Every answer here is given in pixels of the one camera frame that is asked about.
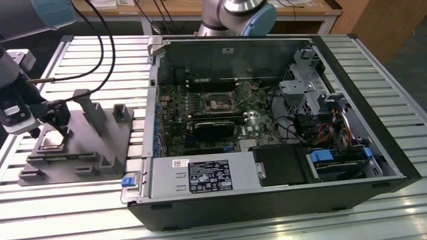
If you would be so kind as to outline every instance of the blue drive latch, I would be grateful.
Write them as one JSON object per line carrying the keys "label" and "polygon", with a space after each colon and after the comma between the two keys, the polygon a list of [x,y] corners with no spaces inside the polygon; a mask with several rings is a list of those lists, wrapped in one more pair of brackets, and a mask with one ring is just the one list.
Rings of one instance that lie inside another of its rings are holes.
{"label": "blue drive latch", "polygon": [[325,149],[312,151],[312,153],[309,153],[309,158],[313,163],[333,160],[330,151]]}

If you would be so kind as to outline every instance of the black sticker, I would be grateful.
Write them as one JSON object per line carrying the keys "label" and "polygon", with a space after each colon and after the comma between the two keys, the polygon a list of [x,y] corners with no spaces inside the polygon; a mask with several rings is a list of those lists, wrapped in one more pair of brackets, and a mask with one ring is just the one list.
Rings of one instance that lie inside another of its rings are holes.
{"label": "black sticker", "polygon": [[228,160],[189,162],[188,173],[192,194],[233,190]]}

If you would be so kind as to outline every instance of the metal slotted table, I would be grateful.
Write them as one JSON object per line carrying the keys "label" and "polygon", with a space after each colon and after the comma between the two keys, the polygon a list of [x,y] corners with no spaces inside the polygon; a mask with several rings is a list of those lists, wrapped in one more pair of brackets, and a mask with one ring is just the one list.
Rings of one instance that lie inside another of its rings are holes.
{"label": "metal slotted table", "polygon": [[[144,136],[148,87],[148,36],[116,36],[117,66],[102,90],[92,95],[102,108],[125,103],[134,109],[126,171],[137,171]],[[427,235],[427,126],[425,113],[356,39],[322,36],[354,85],[391,135],[424,177],[395,193],[379,195],[353,209],[333,213],[197,227],[148,231],[120,201],[120,180],[21,187],[18,173],[34,145],[28,135],[9,136],[0,150],[0,239],[400,239]],[[49,100],[69,97],[76,88],[93,89],[104,79],[106,60],[94,74],[40,85]],[[76,36],[57,47],[44,77],[86,72],[100,56],[98,40]],[[338,90],[332,76],[325,74]],[[70,109],[78,106],[69,104]]]}

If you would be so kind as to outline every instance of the cable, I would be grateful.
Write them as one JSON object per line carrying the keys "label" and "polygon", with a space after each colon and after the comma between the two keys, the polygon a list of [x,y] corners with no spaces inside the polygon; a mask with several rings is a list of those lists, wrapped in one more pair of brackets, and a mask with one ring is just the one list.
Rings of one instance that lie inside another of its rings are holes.
{"label": "cable", "polygon": [[286,8],[292,8],[293,9],[293,22],[296,21],[296,11],[294,9],[302,9],[302,6],[294,6],[294,4],[292,2],[289,2],[289,0],[285,0],[288,2],[288,4],[290,4],[290,6],[284,5],[280,0],[277,0],[277,2],[280,3],[281,6],[286,7]]}
{"label": "cable", "polygon": [[144,12],[144,11],[142,11],[142,9],[141,9],[141,6],[140,6],[140,4],[138,4],[137,0],[133,0],[133,2],[134,2],[134,4],[136,4],[136,7],[137,7],[137,9],[138,9],[140,13],[144,15],[144,17],[145,17],[145,19],[146,19],[146,21],[148,21],[148,23],[149,23],[149,25],[150,25],[152,29],[157,32],[158,27],[157,27],[157,26],[153,24],[153,22],[149,20],[149,18],[148,18],[148,16],[146,16],[145,12]]}
{"label": "cable", "polygon": [[102,88],[102,86],[105,85],[105,83],[106,83],[110,75],[113,74],[113,70],[114,70],[114,66],[116,66],[116,45],[114,45],[114,40],[113,40],[113,35],[112,35],[112,32],[110,32],[110,29],[109,29],[109,27],[108,27],[108,24],[106,24],[106,22],[105,22],[105,20],[104,20],[104,18],[102,18],[102,16],[101,16],[98,10],[96,9],[96,7],[94,7],[93,4],[90,3],[90,1],[89,1],[89,0],[84,0],[84,1],[85,1],[85,3],[88,4],[88,6],[90,7],[90,9],[93,10],[93,12],[96,13],[96,15],[97,15],[97,17],[98,17],[98,20],[101,21],[101,24],[102,24],[102,26],[105,27],[105,30],[106,30],[106,33],[108,33],[108,36],[109,36],[110,50],[112,50],[110,68],[109,68],[109,72],[108,72],[108,74],[106,74],[106,76],[105,76],[105,79],[101,81],[101,83],[100,83],[100,85],[97,86],[97,88],[94,88],[93,90],[88,91],[88,92],[84,93],[84,94],[76,95],[76,96],[73,96],[73,97],[69,97],[69,98],[66,98],[66,99],[64,99],[64,100],[60,100],[60,101],[52,103],[50,108],[54,107],[54,106],[57,106],[57,105],[60,105],[60,104],[65,104],[65,103],[69,102],[69,101],[73,101],[73,100],[80,99],[80,98],[82,98],[82,97],[86,97],[86,96],[92,95],[94,92],[97,92],[97,91]]}
{"label": "cable", "polygon": [[164,4],[162,1],[164,1],[164,0],[160,0],[161,6],[162,6],[162,8],[164,8],[164,10],[165,10],[165,13],[166,13],[166,15],[168,15],[168,19],[170,19],[170,23],[172,23],[173,28],[174,28],[174,34],[177,34],[177,30],[178,30],[178,29],[177,29],[177,27],[176,27],[176,25],[174,25],[174,22],[173,22],[172,17],[170,17],[170,14],[169,14],[169,11],[168,11],[166,6],[165,6],[165,4]]}
{"label": "cable", "polygon": [[53,78],[50,82],[58,82],[58,81],[65,81],[65,80],[72,80],[72,79],[78,79],[85,77],[86,75],[92,74],[101,66],[102,61],[104,61],[104,43],[102,43],[102,39],[100,34],[97,33],[92,23],[89,22],[89,20],[86,19],[86,17],[81,14],[81,12],[78,11],[78,9],[76,8],[76,6],[72,4],[73,10],[74,12],[78,14],[80,18],[82,18],[82,20],[85,21],[85,23],[88,24],[89,28],[92,29],[92,31],[94,32],[97,39],[98,39],[98,44],[100,44],[100,58],[98,58],[98,62],[96,64],[96,66],[93,67],[93,69],[90,71],[88,71],[86,73],[82,73],[77,76],[69,76],[69,77],[62,77],[62,78]]}
{"label": "cable", "polygon": [[153,1],[153,4],[154,4],[154,7],[157,8],[158,10],[158,13],[161,15],[161,18],[162,18],[162,23],[164,23],[164,27],[165,27],[165,30],[166,30],[166,34],[170,35],[170,31],[169,31],[169,28],[168,28],[168,24],[166,24],[166,20],[165,20],[165,16],[162,15],[162,12],[160,10],[160,7],[158,7],[158,4],[157,4],[157,1],[156,0],[152,0]]}
{"label": "cable", "polygon": [[277,121],[274,122],[277,124],[277,126],[280,128],[282,128],[288,133],[290,133],[296,138],[297,140],[300,141],[301,144],[305,144],[308,146],[310,146],[310,144],[305,141],[305,139],[293,131],[290,131],[285,126],[282,126]]}

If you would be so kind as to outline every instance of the floor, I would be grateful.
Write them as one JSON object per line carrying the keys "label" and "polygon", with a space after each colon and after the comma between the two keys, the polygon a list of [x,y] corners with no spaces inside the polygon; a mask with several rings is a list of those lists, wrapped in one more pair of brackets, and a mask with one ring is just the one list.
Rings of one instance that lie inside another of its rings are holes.
{"label": "floor", "polygon": [[385,67],[427,111],[427,17]]}
{"label": "floor", "polygon": [[[196,22],[182,22],[177,25],[180,34],[190,34],[197,30]],[[101,35],[106,32],[100,23],[93,24]],[[141,35],[142,29],[137,22],[109,22],[113,35]],[[64,35],[88,36],[93,31],[84,22],[77,22],[57,31],[42,32],[2,44],[6,49],[29,49],[37,58],[28,73],[30,78],[38,78],[50,60],[54,49]],[[400,51],[385,65],[388,71],[403,85],[409,95],[427,111],[427,18],[417,26],[413,35],[405,41]],[[0,146],[5,138],[0,129]]]}

